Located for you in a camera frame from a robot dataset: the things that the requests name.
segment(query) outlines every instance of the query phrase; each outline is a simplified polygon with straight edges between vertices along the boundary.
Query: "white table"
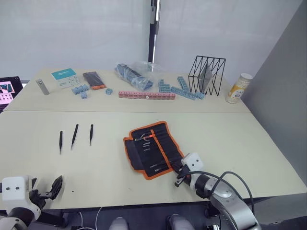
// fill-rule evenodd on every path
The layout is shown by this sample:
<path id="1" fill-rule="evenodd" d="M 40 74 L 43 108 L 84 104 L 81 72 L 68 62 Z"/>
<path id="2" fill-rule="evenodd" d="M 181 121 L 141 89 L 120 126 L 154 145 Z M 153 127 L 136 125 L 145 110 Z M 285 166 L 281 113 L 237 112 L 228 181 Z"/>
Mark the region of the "white table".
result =
<path id="1" fill-rule="evenodd" d="M 187 185 L 174 186 L 174 172 L 147 181 L 130 166 L 123 138 L 130 130 L 159 120 L 167 121 L 184 154 L 198 152 L 207 172 L 238 173 L 254 197 L 307 191 L 251 113 L 3 112 L 0 178 L 28 174 L 38 178 L 39 190 L 46 191 L 56 177 L 63 175 L 60 195 L 45 208 L 202 201 Z M 70 150 L 76 124 L 78 134 Z M 92 146 L 90 124 L 94 124 Z M 237 178 L 226 179 L 248 197 Z"/>
<path id="2" fill-rule="evenodd" d="M 225 95 L 230 90 L 229 84 L 222 81 L 220 96 L 209 94 L 205 100 L 190 100 L 176 96 L 174 101 L 162 100 L 135 100 L 118 98 L 119 91 L 136 91 L 127 82 L 121 80 L 114 71 L 96 70 L 104 84 L 113 89 L 109 96 L 105 90 L 88 91 L 88 99 L 82 100 L 80 95 L 74 95 L 71 88 L 60 89 L 50 73 L 60 69 L 43 69 L 26 85 L 17 97 L 6 107 L 6 111 L 95 111 L 95 112 L 166 112 L 166 113 L 250 113 L 249 109 L 241 101 L 237 104 L 229 104 L 225 101 Z M 90 69 L 74 69 L 81 84 L 87 84 L 83 73 L 95 71 Z M 163 78 L 165 84 L 171 84 L 180 88 L 177 76 L 181 74 L 166 73 Z M 183 74 L 187 84 L 187 74 Z M 44 95 L 35 82 L 41 78 L 50 91 Z M 150 91 L 158 92 L 154 87 Z"/>

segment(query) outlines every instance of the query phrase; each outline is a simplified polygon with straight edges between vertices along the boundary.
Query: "clear plastic bag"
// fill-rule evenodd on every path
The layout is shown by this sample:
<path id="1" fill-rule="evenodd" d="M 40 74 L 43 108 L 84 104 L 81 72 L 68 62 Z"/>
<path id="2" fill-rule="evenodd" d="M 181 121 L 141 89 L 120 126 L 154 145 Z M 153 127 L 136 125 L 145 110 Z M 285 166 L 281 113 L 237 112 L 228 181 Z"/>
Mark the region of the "clear plastic bag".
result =
<path id="1" fill-rule="evenodd" d="M 134 62 L 129 66 L 118 64 L 115 71 L 121 79 L 140 91 L 152 88 L 164 72 L 160 66 L 146 61 Z"/>

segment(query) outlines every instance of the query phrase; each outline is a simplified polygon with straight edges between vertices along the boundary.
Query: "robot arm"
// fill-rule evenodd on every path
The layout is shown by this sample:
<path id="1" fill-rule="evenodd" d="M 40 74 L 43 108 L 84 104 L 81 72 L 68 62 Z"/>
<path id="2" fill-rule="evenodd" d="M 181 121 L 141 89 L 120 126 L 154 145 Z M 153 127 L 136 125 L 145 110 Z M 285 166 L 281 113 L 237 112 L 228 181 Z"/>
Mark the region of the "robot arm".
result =
<path id="1" fill-rule="evenodd" d="M 6 177 L 0 183 L 3 204 L 7 217 L 0 219 L 1 230 L 26 230 L 32 221 L 39 218 L 46 205 L 45 199 L 55 199 L 59 194 L 63 178 L 58 177 L 50 192 L 40 194 L 32 190 L 36 179 L 29 176 Z"/>
<path id="2" fill-rule="evenodd" d="M 182 159 L 183 167 L 178 170 L 179 177 L 187 172 L 198 171 L 203 163 L 197 153 L 190 153 Z M 220 211 L 224 220 L 234 230 L 261 230 L 255 216 L 236 192 L 226 183 L 220 181 L 213 193 L 213 186 L 217 179 L 204 174 L 192 174 L 189 177 L 177 179 L 175 185 L 179 187 L 186 182 L 201 198 L 207 198 Z"/>

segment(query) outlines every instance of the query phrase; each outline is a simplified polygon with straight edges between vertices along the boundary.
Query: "plastic bag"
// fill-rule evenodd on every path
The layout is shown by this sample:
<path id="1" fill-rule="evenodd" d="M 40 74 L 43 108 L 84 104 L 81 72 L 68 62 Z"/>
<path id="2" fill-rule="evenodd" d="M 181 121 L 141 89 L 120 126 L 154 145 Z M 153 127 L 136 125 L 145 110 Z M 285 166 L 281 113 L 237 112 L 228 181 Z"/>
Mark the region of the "plastic bag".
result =
<path id="1" fill-rule="evenodd" d="M 98 76 L 97 72 L 87 72 L 83 74 L 86 81 L 90 84 L 93 90 L 104 89 L 106 86 L 102 82 L 101 78 Z"/>
<path id="2" fill-rule="evenodd" d="M 160 66 L 146 61 L 135 62 L 129 66 L 118 64 L 115 71 L 121 79 L 140 91 L 150 89 L 163 73 Z"/>

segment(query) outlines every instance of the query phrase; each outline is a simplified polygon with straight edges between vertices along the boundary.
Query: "white curtain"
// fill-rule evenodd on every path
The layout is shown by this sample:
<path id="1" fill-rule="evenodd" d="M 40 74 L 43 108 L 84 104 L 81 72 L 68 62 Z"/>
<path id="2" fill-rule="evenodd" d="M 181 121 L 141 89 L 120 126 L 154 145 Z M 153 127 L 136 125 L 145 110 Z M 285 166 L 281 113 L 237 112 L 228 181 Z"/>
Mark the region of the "white curtain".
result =
<path id="1" fill-rule="evenodd" d="M 0 77 L 148 60 L 149 0 L 1 0 Z"/>
<path id="2" fill-rule="evenodd" d="M 154 62 L 189 73 L 196 55 L 226 58 L 224 77 L 255 75 L 302 0 L 161 0 Z"/>

